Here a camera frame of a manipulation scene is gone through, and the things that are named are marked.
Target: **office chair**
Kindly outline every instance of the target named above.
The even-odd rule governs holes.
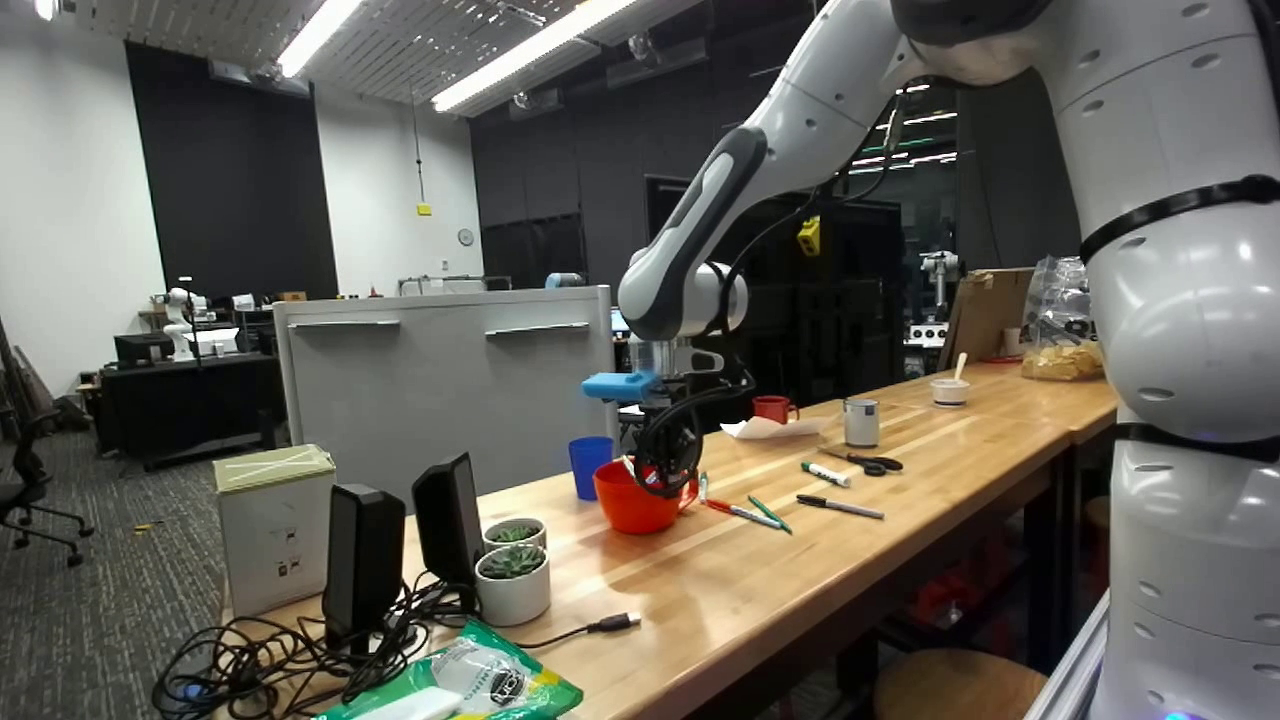
[[[45,498],[45,486],[52,480],[52,477],[45,473],[45,464],[32,451],[32,445],[36,442],[36,434],[40,432],[40,428],[46,421],[58,418],[58,415],[59,413],[56,410],[40,415],[28,423],[18,436],[18,450],[13,455],[13,469],[18,477],[22,478],[22,483],[0,484],[0,525],[12,528],[20,533],[18,539],[13,541],[13,547],[15,550],[22,550],[31,544],[29,536],[65,544],[72,551],[70,555],[67,556],[67,566],[74,568],[84,561],[84,556],[79,553],[79,548],[73,541],[42,533],[40,530],[32,530],[29,527],[31,511],[37,510],[49,515],[76,520],[79,525],[79,537],[82,538],[87,538],[93,534],[93,528],[84,523],[84,519],[79,515],[36,505],[36,502]],[[17,525],[9,523],[9,512],[13,510],[22,510],[22,516],[18,518]]]

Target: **plastic bag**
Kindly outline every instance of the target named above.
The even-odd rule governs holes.
[[[319,720],[358,720],[361,715],[426,688],[462,696],[456,720],[550,720],[582,702],[582,691],[543,667],[484,623],[462,633],[385,685],[334,707]]]
[[[1089,282],[1079,258],[1036,264],[1023,309],[1023,375],[1038,380],[1101,378],[1102,351],[1089,314]]]

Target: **cardboard box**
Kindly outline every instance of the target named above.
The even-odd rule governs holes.
[[[227,584],[237,615],[324,589],[337,469],[314,445],[214,461]]]
[[[1023,324],[1023,305],[1033,270],[974,270],[960,281],[938,370],[954,368],[961,352],[969,354],[970,363],[1000,355],[1004,329]]]

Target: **gray carpet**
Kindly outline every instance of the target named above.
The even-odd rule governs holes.
[[[64,546],[32,538],[14,550],[17,533],[0,528],[0,715],[154,717],[159,669],[218,618],[212,469],[209,461],[150,474],[134,466],[120,478],[122,462],[100,460],[91,433],[36,441],[36,452],[54,477],[45,505],[84,515],[97,533],[81,542],[84,564],[68,569]],[[0,445],[0,482],[18,482],[12,455],[12,445]],[[155,527],[136,536],[143,523]],[[76,536],[73,521],[49,515],[36,514],[32,527]]]

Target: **white wall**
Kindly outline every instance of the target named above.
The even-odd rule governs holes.
[[[119,40],[0,10],[0,318],[55,395],[163,292]]]
[[[408,105],[320,87],[316,119],[339,292],[365,296],[374,284],[396,295],[396,281],[408,275],[484,274],[465,122],[419,108],[422,182],[433,213],[419,217]],[[458,243],[462,228],[476,237],[470,247]]]

